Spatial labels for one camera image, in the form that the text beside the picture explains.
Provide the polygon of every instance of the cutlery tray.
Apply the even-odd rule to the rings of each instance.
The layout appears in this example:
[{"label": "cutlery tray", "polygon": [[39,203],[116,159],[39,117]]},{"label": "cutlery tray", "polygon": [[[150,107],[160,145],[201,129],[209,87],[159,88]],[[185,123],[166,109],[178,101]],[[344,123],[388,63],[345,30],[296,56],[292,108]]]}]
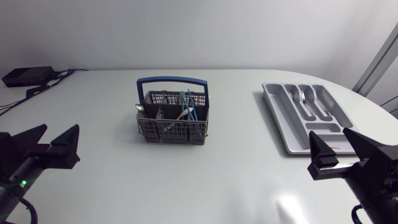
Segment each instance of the cutlery tray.
[{"label": "cutlery tray", "polygon": [[337,154],[355,154],[343,128],[357,129],[323,85],[263,83],[262,87],[288,153],[310,154],[308,134],[313,131]]},{"label": "cutlery tray", "polygon": [[[185,105],[184,101],[180,100],[179,91],[148,91],[144,97],[142,84],[149,82],[192,83],[203,85],[205,92],[191,91],[193,105],[189,93],[185,93],[187,102]],[[205,143],[209,112],[206,81],[185,77],[140,78],[137,80],[137,89],[140,105],[144,106],[144,111],[138,111],[136,115],[138,130],[147,142],[162,140],[164,143],[175,144],[203,145]],[[195,120],[192,120],[189,114],[177,119],[183,111],[182,106],[195,108]]]}]

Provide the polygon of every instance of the white table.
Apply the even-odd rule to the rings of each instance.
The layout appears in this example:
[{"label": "white table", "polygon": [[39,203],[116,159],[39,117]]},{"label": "white table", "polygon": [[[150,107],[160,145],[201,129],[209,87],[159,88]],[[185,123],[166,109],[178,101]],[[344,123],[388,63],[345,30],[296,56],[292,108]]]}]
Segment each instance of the white table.
[{"label": "white table", "polygon": [[[138,134],[136,80],[161,75],[208,81],[204,146],[146,143]],[[81,161],[72,170],[44,171],[25,195],[40,223],[351,223],[359,202],[344,180],[315,182],[310,158],[286,153],[262,82],[321,83],[361,133],[398,144],[398,120],[371,101],[319,78],[276,70],[76,72],[1,116],[0,131],[14,135],[45,123],[40,142],[50,142],[80,125]],[[2,85],[0,105],[22,99],[28,88]],[[144,85],[145,92],[186,88]],[[363,211],[359,216],[369,223]],[[8,218],[29,220],[21,204]]]}]

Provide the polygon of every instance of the basket handle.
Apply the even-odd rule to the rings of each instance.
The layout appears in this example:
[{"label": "basket handle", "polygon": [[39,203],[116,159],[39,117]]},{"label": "basket handle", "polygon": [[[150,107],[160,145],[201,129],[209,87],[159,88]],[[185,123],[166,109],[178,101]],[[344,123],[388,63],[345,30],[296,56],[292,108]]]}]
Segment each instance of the basket handle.
[{"label": "basket handle", "polygon": [[147,78],[139,78],[137,80],[137,89],[138,89],[138,98],[139,104],[144,104],[144,92],[142,90],[142,84],[151,83],[151,82],[182,82],[182,83],[191,83],[196,85],[201,85],[205,89],[205,107],[209,108],[209,92],[207,89],[207,81],[196,79],[196,78],[187,78],[187,77],[147,77]]}]

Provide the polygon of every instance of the dishwasher cutlery basket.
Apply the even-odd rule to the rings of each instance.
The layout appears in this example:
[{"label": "dishwasher cutlery basket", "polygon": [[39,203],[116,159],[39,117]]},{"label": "dishwasher cutlery basket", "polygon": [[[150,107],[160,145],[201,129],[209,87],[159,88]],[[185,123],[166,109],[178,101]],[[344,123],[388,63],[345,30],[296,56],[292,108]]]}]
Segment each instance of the dishwasher cutlery basket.
[{"label": "dishwasher cutlery basket", "polygon": [[[150,82],[182,82],[202,85],[204,93],[191,91],[193,106],[197,120],[190,115],[176,119],[182,112],[182,105],[187,108],[184,101],[180,100],[179,91],[148,91],[144,97],[142,84]],[[205,143],[207,137],[209,97],[207,81],[185,77],[148,77],[137,80],[137,89],[140,105],[144,111],[137,112],[138,130],[147,142],[199,144]],[[185,102],[192,107],[189,93],[185,93]]]}]

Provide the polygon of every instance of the black box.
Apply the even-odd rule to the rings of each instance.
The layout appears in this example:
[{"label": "black box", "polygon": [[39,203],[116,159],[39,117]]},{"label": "black box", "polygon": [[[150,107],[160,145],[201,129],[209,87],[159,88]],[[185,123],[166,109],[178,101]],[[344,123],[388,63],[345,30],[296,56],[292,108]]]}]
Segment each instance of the black box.
[{"label": "black box", "polygon": [[50,81],[53,72],[51,66],[16,68],[1,80],[7,87],[45,85]]}]

